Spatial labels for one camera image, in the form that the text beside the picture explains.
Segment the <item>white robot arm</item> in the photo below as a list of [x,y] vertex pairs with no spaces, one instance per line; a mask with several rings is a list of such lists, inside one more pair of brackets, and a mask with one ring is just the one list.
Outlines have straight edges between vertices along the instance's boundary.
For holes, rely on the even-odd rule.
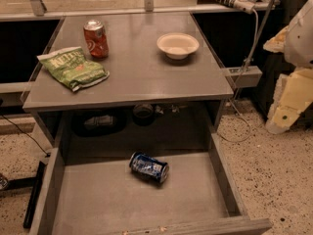
[[281,74],[268,113],[266,128],[272,134],[288,131],[313,103],[313,0],[308,0],[289,25],[267,40],[263,48],[283,53],[295,66],[290,75]]

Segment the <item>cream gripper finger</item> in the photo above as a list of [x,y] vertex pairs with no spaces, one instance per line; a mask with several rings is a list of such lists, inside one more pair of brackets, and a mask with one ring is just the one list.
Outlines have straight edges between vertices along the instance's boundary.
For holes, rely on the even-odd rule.
[[264,43],[263,49],[272,53],[283,53],[287,32],[287,27],[281,29],[274,37]]
[[313,103],[313,70],[296,68],[277,80],[266,129],[272,134],[284,133]]

